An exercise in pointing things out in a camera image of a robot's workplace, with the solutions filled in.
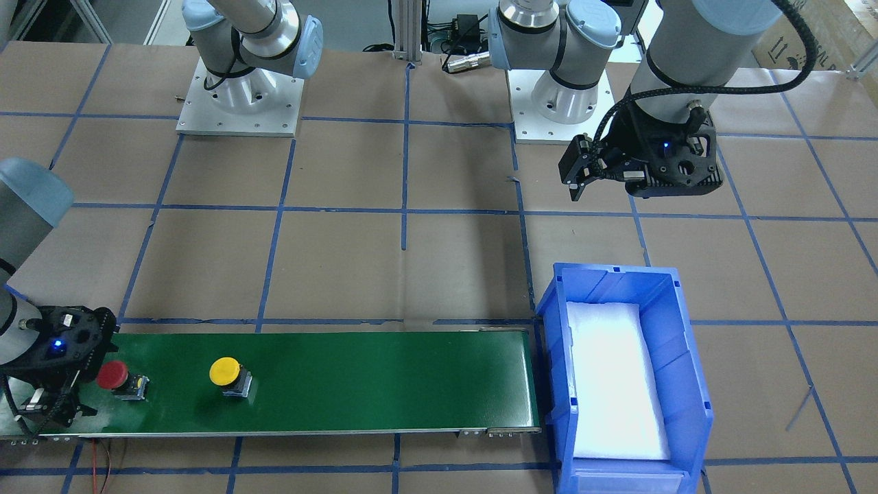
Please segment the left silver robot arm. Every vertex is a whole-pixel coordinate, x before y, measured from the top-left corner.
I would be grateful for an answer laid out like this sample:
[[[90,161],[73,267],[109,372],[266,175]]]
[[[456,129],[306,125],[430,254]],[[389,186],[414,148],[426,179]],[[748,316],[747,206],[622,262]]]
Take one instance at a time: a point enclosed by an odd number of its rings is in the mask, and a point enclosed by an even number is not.
[[[571,139],[558,164],[573,201],[599,180],[630,196],[700,196],[724,184],[709,109],[718,95],[784,93],[816,65],[816,38],[790,1],[665,1],[663,18],[624,96],[593,134]],[[539,113],[573,124],[591,116],[601,74],[623,35],[602,1],[501,1],[489,12],[488,46],[499,69],[540,70]],[[744,56],[779,18],[803,42],[798,74],[782,84],[730,86]]]

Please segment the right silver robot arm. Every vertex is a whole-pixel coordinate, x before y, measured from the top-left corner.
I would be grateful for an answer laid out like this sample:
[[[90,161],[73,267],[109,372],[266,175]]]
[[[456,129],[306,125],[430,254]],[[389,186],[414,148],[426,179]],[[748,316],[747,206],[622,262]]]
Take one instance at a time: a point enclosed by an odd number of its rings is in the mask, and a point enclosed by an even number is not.
[[[324,47],[320,19],[291,1],[185,1],[182,17],[200,53],[178,130],[185,134],[290,135],[303,82]],[[74,203],[60,177],[22,158],[2,162],[2,281],[9,281]],[[116,316],[107,307],[35,306],[2,290],[2,392],[23,434],[95,416],[82,384],[112,377]]]

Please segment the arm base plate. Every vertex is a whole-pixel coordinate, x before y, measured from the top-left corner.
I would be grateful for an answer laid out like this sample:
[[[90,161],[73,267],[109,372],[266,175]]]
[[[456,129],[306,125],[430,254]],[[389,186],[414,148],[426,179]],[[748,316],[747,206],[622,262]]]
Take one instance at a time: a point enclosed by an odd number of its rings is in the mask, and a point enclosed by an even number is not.
[[[255,69],[212,91],[204,90],[204,82],[216,80],[199,60],[176,124],[179,134],[283,138],[298,134],[303,79]]]
[[[592,137],[615,103],[606,72],[586,90],[561,87],[546,70],[509,70],[509,102],[515,140],[566,145],[577,134]]]

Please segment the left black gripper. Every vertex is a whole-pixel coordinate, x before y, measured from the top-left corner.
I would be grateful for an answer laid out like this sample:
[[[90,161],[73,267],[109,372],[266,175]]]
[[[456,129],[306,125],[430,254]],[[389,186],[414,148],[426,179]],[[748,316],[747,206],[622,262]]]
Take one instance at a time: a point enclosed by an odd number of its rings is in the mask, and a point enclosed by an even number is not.
[[[624,182],[634,197],[700,196],[724,184],[715,155],[716,132],[708,111],[693,101],[682,123],[659,121],[635,103],[614,116],[603,139],[603,172]],[[578,201],[598,178],[592,173],[597,146],[577,134],[558,162],[559,180]]]

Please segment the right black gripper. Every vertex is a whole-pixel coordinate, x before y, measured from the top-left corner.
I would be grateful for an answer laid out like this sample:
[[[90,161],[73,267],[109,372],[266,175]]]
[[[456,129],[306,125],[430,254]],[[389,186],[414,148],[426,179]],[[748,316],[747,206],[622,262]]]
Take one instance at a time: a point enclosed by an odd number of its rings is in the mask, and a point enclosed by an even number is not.
[[[37,388],[15,414],[44,429],[97,416],[80,400],[78,384],[94,381],[107,353],[118,351],[118,330],[107,307],[42,306],[13,316],[2,331],[2,373]],[[66,390],[70,379],[78,384]]]

